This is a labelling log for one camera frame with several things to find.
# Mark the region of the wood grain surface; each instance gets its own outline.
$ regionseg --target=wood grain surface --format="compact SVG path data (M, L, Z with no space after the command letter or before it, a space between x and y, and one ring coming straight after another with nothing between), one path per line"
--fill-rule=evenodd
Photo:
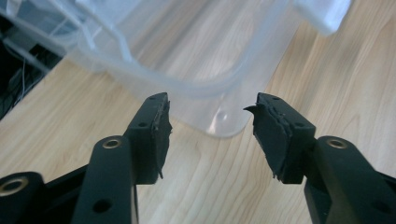
M354 1L335 35L300 26L265 91L314 123L317 136L353 142L396 176L395 86L396 2ZM140 105L110 75L63 60L1 120L0 176L35 171L50 181L86 164L93 145L122 134ZM171 122L164 180L138 187L141 223L311 221L303 186L273 179L251 121L227 139Z

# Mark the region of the clear plastic container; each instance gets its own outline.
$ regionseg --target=clear plastic container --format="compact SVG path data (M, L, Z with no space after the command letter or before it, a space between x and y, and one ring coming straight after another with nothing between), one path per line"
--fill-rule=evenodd
M171 114L206 133L240 132L300 20L287 0L143 1L117 24L132 60L105 30L78 48L141 99L167 91Z
M245 127L300 22L289 0L47 1L0 0L0 13L142 100L167 91L174 118L219 137Z

